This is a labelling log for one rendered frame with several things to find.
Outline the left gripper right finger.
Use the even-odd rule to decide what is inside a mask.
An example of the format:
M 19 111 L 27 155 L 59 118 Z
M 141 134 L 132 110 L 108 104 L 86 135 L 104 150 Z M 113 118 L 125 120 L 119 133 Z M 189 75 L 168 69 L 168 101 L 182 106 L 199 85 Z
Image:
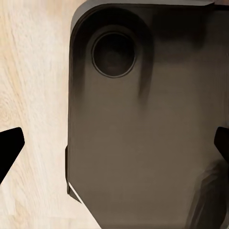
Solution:
M 217 147 L 218 151 L 224 157 L 225 161 L 229 165 L 229 129 L 224 127 L 218 127 L 214 144 Z

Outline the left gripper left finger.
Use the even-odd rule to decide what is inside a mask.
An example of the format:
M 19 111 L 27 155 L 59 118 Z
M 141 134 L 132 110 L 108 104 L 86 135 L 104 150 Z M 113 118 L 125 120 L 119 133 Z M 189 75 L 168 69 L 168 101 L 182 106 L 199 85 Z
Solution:
M 0 184 L 24 145 L 25 138 L 20 127 L 0 132 Z

